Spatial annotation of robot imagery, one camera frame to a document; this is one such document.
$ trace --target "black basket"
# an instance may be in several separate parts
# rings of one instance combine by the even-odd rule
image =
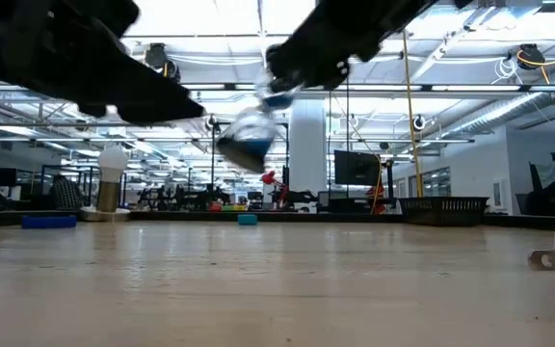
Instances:
[[[488,198],[399,199],[404,222],[434,227],[474,227],[483,222]]]

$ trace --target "yellow pole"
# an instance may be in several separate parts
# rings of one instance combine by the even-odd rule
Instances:
[[[404,39],[404,63],[406,66],[406,92],[409,98],[409,119],[410,119],[410,140],[412,142],[412,157],[414,159],[414,168],[416,171],[416,196],[423,197],[423,184],[421,182],[421,171],[419,168],[419,158],[417,156],[416,141],[414,139],[414,117],[412,116],[412,90],[410,88],[410,65],[409,65],[409,48],[407,43],[408,34],[406,29],[403,32]]]

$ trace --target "blue bin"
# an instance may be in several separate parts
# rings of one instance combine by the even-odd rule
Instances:
[[[22,228],[67,228],[76,227],[76,216],[64,217],[30,217],[24,216],[20,226]]]

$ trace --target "table surface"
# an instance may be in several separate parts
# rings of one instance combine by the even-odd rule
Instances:
[[[0,228],[0,346],[555,346],[552,233],[390,224]]]

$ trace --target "white lampshade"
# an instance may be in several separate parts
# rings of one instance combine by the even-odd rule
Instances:
[[[97,163],[105,182],[119,182],[127,167],[127,154],[119,146],[106,147],[97,158]]]

